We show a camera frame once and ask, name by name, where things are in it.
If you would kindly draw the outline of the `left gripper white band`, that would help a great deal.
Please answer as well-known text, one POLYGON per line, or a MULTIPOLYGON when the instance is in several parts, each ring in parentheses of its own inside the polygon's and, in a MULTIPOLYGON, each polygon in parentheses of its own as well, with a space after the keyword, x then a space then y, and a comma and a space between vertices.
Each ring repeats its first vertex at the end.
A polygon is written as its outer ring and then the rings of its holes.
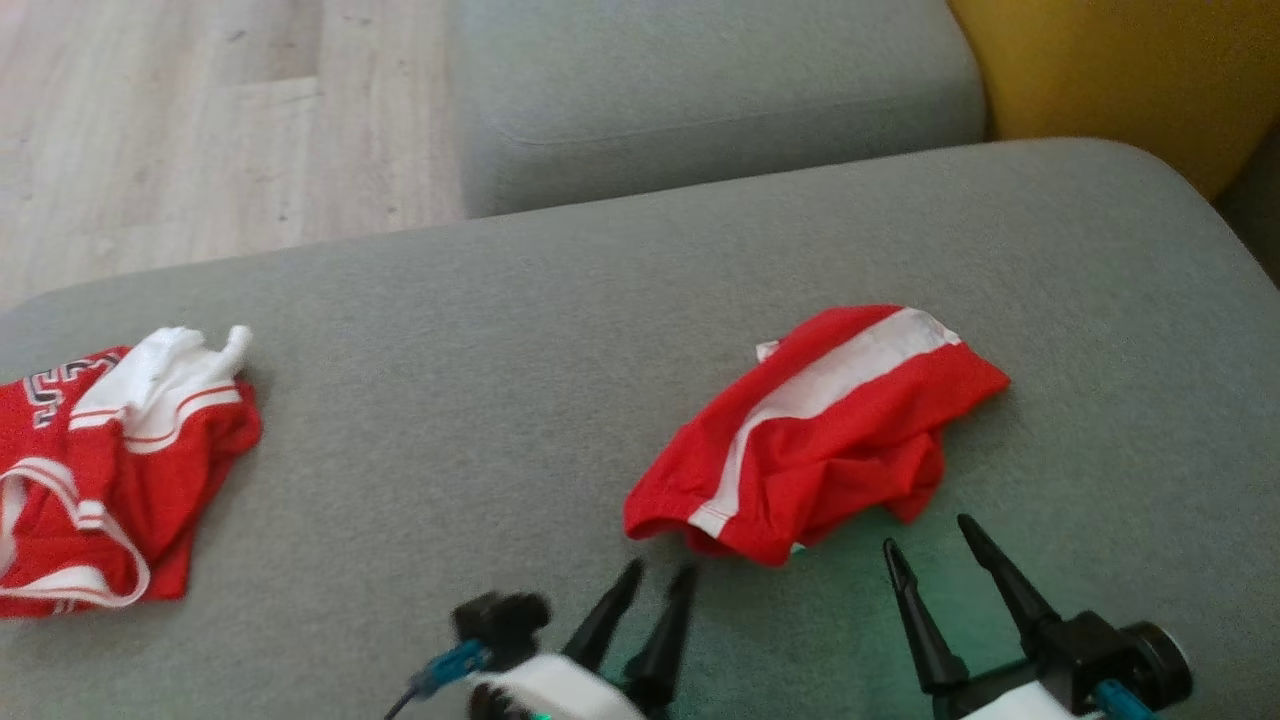
POLYGON ((667 719, 678 688, 699 568, 681 566, 644 647, 618 682, 600 674, 620 620, 641 584, 644 562, 634 559, 564 644, 504 673, 468 679, 474 719, 499 717, 502 702, 531 719, 667 719))

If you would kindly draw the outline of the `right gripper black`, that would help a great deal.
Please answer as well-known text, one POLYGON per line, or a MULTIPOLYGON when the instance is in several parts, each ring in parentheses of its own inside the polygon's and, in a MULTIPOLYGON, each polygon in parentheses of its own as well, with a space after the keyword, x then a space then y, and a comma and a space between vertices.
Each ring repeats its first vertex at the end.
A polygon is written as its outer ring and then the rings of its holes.
POLYGON ((957 525, 975 561, 991 574, 1030 657, 980 676, 951 651, 899 544, 882 544, 916 679, 936 719, 1083 719, 1097 710, 1094 688, 1128 682, 1137 648, 1092 611, 1062 621, 1043 594, 969 514, 957 525))

